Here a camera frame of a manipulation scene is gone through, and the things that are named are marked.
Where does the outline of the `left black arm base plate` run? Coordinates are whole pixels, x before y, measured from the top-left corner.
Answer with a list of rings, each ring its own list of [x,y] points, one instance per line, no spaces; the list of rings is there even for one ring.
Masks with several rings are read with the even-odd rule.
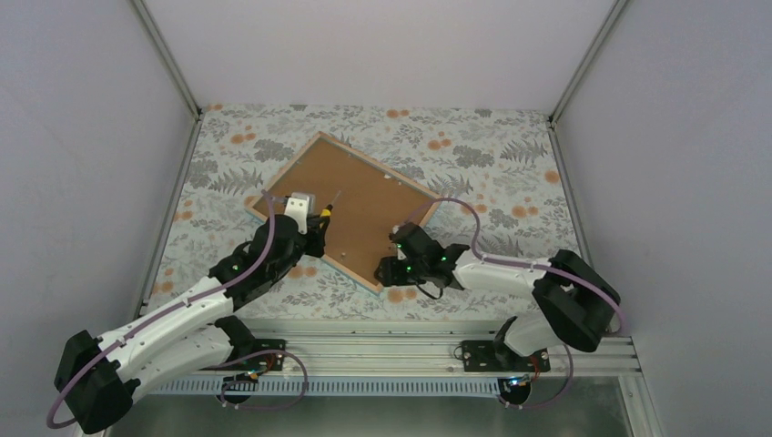
[[[249,346],[235,347],[220,363],[204,367],[206,371],[244,371],[262,373],[281,371],[287,342],[283,339],[257,339]]]

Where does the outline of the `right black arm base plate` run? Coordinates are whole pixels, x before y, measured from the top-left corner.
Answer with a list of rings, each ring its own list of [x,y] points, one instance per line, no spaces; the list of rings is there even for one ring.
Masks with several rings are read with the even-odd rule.
[[[463,340],[453,350],[465,372],[543,372],[551,369],[547,350],[521,356],[497,340]]]

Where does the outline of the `yellow black screwdriver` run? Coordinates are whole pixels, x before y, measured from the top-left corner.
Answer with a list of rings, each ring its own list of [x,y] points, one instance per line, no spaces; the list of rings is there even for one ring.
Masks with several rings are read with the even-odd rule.
[[[332,201],[322,209],[321,213],[319,214],[319,229],[325,230],[326,227],[330,224],[330,217],[333,211],[333,207],[337,199],[340,197],[341,190],[338,190],[335,196],[333,197]]]

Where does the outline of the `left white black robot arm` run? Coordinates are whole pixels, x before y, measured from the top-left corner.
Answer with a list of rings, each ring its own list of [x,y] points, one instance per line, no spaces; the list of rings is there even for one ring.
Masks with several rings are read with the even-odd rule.
[[[85,433],[101,432],[168,381],[205,368],[246,366],[256,340],[235,313],[268,293],[302,257],[323,255],[330,212],[305,223],[302,229],[298,218],[277,214],[174,300],[99,336],[82,330],[70,337],[47,426],[76,423]]]

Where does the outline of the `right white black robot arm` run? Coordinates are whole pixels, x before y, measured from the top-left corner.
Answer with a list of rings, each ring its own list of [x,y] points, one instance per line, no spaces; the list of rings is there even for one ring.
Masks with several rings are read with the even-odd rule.
[[[561,249],[549,259],[496,258],[466,244],[443,246],[408,223],[390,235],[396,253],[380,260],[385,287],[432,284],[438,290],[485,290],[531,299],[535,312],[510,317],[492,341],[495,363],[514,371],[527,358],[564,344],[596,351],[621,298],[580,256]]]

